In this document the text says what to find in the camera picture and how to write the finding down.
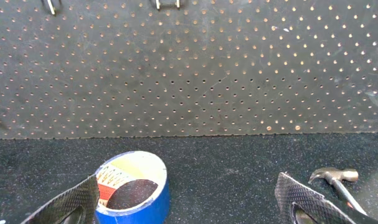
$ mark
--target tape roll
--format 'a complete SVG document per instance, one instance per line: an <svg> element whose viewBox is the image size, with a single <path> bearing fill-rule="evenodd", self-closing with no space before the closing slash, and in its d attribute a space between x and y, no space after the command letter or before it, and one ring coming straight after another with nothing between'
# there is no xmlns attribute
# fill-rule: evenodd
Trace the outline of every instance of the tape roll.
<svg viewBox="0 0 378 224"><path fill-rule="evenodd" d="M96 216L100 224L162 224L165 220L169 211L169 188L166 166L158 156L144 151L122 153L101 165L96 177L100 191ZM109 208L111 200L115 201L113 195L138 180L153 182L157 187L139 204L128 207L125 204L122 209ZM140 189L132 189L136 194L142 193ZM128 197L118 200L121 203L130 200L129 193Z"/></svg>

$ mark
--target black speckled countertop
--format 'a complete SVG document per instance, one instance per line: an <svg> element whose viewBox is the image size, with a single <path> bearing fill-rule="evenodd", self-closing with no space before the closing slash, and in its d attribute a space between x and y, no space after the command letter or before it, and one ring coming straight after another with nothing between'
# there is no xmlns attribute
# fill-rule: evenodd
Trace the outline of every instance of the black speckled countertop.
<svg viewBox="0 0 378 224"><path fill-rule="evenodd" d="M167 224L279 223L278 173L305 184L325 166L359 171L359 181L345 185L378 220L378 134L0 140L0 220L21 222L107 159L132 150L153 152L167 165ZM333 193L322 180L313 187Z"/></svg>

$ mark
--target blue tape roll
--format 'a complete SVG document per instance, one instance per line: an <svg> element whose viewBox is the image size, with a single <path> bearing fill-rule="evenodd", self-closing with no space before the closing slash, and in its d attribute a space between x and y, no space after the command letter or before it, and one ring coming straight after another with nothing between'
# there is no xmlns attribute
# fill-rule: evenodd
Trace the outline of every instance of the blue tape roll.
<svg viewBox="0 0 378 224"><path fill-rule="evenodd" d="M98 204L96 209L96 217L100 224L162 224L168 215L169 211L169 187L166 175L166 168L162 160L149 152L135 151L126 152L111 158L106 161L100 168L96 171L96 175L107 165L112 164L113 161L121 159L128 154L141 153L147 154L155 159L158 159L158 164L162 163L163 167L161 172L164 172L165 179L162 183L158 182L158 187L154 191L154 194L145 200L142 204L133 209L126 210L112 210L106 208L102 204Z"/></svg>

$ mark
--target black table surface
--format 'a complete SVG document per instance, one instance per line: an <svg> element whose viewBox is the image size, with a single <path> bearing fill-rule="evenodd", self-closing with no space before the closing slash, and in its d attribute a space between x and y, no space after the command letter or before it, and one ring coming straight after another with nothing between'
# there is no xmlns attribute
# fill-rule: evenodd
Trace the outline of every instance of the black table surface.
<svg viewBox="0 0 378 224"><path fill-rule="evenodd" d="M345 186L378 220L378 133L186 138L0 140L0 220L19 223L126 151L167 165L171 210L165 223L279 223L279 172L307 183L317 168L356 168ZM312 186L332 188L323 180Z"/></svg>

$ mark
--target hammer head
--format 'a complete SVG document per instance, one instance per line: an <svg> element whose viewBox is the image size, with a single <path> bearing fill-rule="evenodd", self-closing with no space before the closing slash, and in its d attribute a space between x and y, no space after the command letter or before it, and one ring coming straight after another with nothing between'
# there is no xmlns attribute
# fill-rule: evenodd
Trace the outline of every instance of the hammer head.
<svg viewBox="0 0 378 224"><path fill-rule="evenodd" d="M311 178L309 178L308 183L310 184L314 179L326 179L327 182L331 185L333 180L346 180L350 182L355 182L358 178L359 174L355 169L339 170L333 167L325 167L315 170L312 173Z"/></svg>

